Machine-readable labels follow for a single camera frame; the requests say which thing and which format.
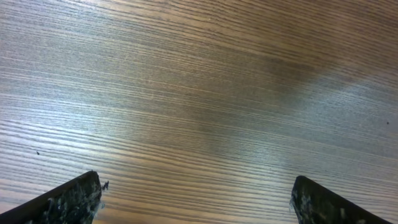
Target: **black speck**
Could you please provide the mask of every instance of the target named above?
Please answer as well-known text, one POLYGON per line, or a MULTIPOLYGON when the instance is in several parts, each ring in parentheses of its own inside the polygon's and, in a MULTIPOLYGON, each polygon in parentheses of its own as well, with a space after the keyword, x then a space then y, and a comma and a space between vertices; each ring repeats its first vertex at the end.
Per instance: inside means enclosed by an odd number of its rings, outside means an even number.
POLYGON ((105 184, 102 186, 102 190, 107 190, 109 187, 109 181, 105 182, 105 184))

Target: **wooden tabletop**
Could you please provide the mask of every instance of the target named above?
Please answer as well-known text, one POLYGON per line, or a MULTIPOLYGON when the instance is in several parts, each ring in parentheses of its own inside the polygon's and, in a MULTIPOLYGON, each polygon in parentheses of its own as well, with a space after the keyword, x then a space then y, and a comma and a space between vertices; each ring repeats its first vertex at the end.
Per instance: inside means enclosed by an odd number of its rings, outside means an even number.
POLYGON ((0 212, 88 170, 95 223, 398 222, 398 3, 0 0, 0 212))

